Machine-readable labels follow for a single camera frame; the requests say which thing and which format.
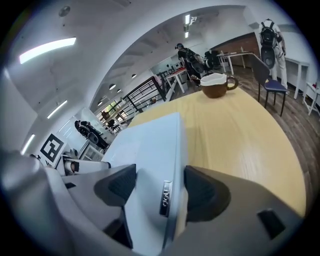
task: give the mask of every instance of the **wooden floor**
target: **wooden floor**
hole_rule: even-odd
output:
[[[234,76],[239,80],[239,86],[249,95],[258,99],[258,84],[250,68],[234,67]],[[201,90],[191,82],[187,82],[188,90],[182,93],[176,87],[171,100],[192,94]],[[274,95],[269,94],[266,110],[273,116],[290,140],[299,159],[305,181],[307,211],[319,193],[320,186],[320,117],[313,111],[308,115],[307,108],[302,104],[302,95],[295,100],[294,89],[290,88],[286,96],[283,114],[280,117],[283,97],[277,94],[275,105]],[[260,104],[264,105],[266,91],[261,90]]]

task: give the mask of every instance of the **ceiling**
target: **ceiling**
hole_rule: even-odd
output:
[[[205,23],[214,19],[219,14],[221,7],[214,6],[203,8],[201,10],[192,11],[192,17],[196,16],[197,20],[189,27],[189,38],[185,39],[184,22],[185,15],[178,15],[166,22],[158,25],[150,30],[135,43],[133,43],[118,60],[113,64],[111,69],[106,73],[101,82],[99,91],[92,101],[91,110],[94,112],[98,108],[98,103],[102,101],[103,104],[117,96],[117,89],[123,89],[132,80],[132,73],[130,72],[137,62],[143,60],[147,55],[152,54],[156,49],[165,44],[179,41],[181,43],[201,35],[201,30]],[[116,84],[116,88],[109,90],[110,84]]]
[[[88,63],[84,49],[94,47],[105,23],[130,4],[127,0],[58,0],[40,6],[17,35],[8,54],[10,77],[30,106],[39,112],[48,102],[59,104],[64,94],[81,83]],[[70,5],[70,13],[59,16],[59,10]],[[76,37],[73,46],[42,54],[24,64],[19,55],[39,45]]]
[[[131,12],[132,8],[150,8],[155,3],[156,0],[56,0],[40,6],[33,11],[32,18],[16,36],[8,53],[6,68],[13,83],[29,105],[44,117],[72,96],[75,90],[77,100],[88,106],[89,98],[90,109],[95,111],[102,97],[106,96],[105,103],[117,95],[117,89],[131,81],[131,71],[135,64],[165,44],[177,40],[185,42],[182,14],[155,26],[125,52],[121,47],[116,47],[123,35],[131,32],[129,27],[126,31],[121,30],[128,21],[122,20],[122,24],[118,24],[119,17],[123,19],[122,15],[126,13],[127,16],[131,15],[129,20],[138,19],[136,13]],[[70,6],[70,12],[60,17],[59,11],[64,6]],[[212,6],[191,11],[191,16],[197,16],[197,21],[190,26],[189,38],[199,34],[204,23],[216,16],[218,10],[219,6]],[[133,21],[140,26],[140,20],[143,19]],[[76,37],[73,46],[42,54],[20,64],[19,55],[25,51],[71,37]],[[119,51],[120,57],[116,61],[108,59],[110,51]],[[104,78],[99,80],[97,74],[103,72],[103,68],[109,64],[111,68],[106,68]],[[116,84],[116,89],[110,91],[110,84]],[[98,88],[98,91],[94,90],[97,93],[92,92],[91,87]]]

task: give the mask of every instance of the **metal plate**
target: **metal plate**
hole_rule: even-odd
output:
[[[168,217],[169,215],[171,189],[172,189],[172,182],[164,181],[159,213],[160,215],[165,217]]]

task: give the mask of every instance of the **blue chair seat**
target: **blue chair seat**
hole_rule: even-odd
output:
[[[278,81],[268,79],[265,84],[264,88],[266,90],[272,90],[272,91],[279,91],[279,93],[284,93],[287,91],[287,89]]]

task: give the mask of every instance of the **white foam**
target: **white foam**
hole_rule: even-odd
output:
[[[215,86],[215,85],[222,85],[226,81],[227,81],[226,74],[214,73],[214,74],[203,77],[200,81],[200,84],[201,86]]]

